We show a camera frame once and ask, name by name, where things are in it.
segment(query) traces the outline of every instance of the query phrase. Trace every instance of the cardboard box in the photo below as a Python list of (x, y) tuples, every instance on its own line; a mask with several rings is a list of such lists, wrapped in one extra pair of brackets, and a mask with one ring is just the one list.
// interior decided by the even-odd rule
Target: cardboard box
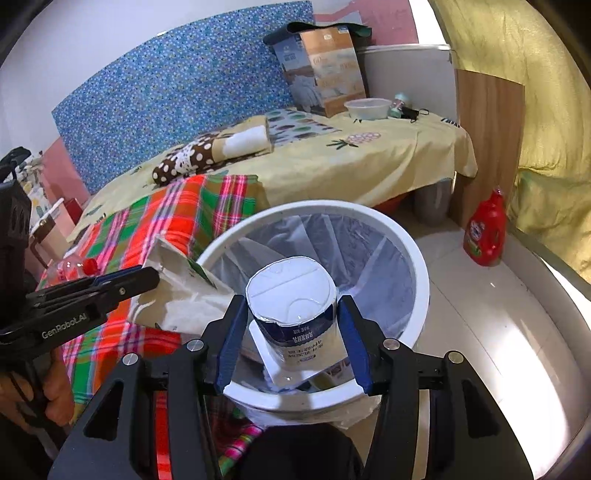
[(347, 27), (294, 34), (273, 45), (298, 110), (331, 117), (348, 100), (365, 98)]

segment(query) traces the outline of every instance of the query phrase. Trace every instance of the red bottle cap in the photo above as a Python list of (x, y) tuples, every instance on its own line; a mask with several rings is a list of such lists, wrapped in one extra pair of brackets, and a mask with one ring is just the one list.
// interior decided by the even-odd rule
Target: red bottle cap
[(99, 272), (99, 264), (94, 258), (85, 258), (82, 262), (82, 271), (84, 275), (91, 277)]

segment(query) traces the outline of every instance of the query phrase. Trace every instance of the crumpled paper packaging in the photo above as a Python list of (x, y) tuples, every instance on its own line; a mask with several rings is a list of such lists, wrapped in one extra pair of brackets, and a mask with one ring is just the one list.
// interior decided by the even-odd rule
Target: crumpled paper packaging
[(234, 291), (174, 245), (156, 237), (144, 262), (160, 275), (155, 289), (131, 300), (129, 322), (201, 336), (226, 313)]

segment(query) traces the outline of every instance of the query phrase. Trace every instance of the yellow curtain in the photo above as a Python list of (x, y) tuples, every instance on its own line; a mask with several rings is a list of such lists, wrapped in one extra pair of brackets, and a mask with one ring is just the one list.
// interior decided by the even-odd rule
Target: yellow curtain
[(524, 136), (509, 217), (590, 282), (589, 85), (527, 1), (430, 1), (457, 68), (525, 85)]

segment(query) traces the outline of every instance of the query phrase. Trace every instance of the clear plastic bottle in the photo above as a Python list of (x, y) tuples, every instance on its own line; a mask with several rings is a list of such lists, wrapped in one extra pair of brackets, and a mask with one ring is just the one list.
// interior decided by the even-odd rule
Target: clear plastic bottle
[(59, 285), (78, 278), (91, 277), (99, 272), (94, 258), (82, 258), (76, 254), (68, 255), (64, 260), (56, 262), (47, 269), (47, 284)]

